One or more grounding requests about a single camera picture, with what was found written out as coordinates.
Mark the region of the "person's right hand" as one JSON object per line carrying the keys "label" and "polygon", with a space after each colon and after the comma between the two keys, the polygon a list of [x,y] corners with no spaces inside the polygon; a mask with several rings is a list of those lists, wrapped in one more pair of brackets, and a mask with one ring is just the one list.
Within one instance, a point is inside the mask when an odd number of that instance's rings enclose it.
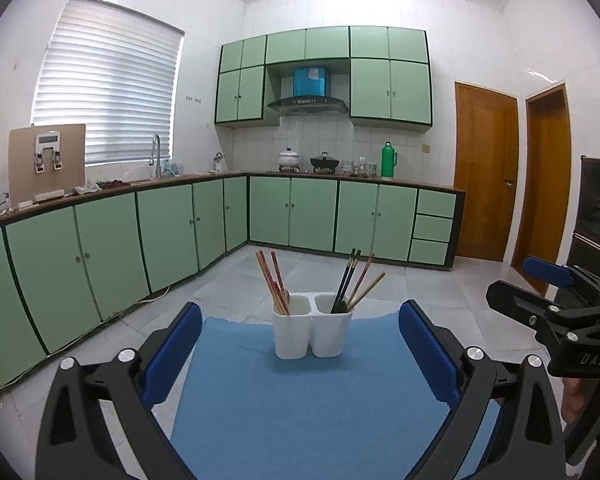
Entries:
{"label": "person's right hand", "polygon": [[597,379],[564,378],[562,380],[562,420],[572,424],[582,414],[597,387]]}

